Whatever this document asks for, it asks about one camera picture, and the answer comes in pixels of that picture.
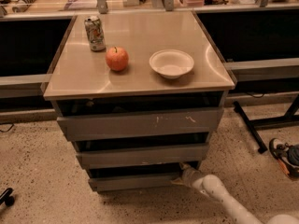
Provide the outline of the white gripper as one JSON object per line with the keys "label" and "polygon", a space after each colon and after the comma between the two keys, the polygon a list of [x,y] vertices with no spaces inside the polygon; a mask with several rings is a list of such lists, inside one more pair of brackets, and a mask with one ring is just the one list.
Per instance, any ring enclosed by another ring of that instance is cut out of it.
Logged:
{"label": "white gripper", "polygon": [[175,178],[171,180],[173,185],[187,186],[193,189],[202,189],[203,181],[206,177],[200,171],[192,168],[187,162],[179,163],[180,169],[184,170],[182,172],[181,178]]}

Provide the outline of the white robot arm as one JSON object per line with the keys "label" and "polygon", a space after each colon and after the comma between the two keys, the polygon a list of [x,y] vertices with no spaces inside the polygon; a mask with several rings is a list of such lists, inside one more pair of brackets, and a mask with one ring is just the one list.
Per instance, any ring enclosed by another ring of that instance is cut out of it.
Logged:
{"label": "white robot arm", "polygon": [[172,181],[199,191],[208,198],[219,202],[234,224],[299,224],[299,219],[290,215],[276,215],[266,223],[262,223],[245,206],[235,199],[226,189],[222,181],[215,175],[204,175],[186,162],[179,164],[181,175]]}

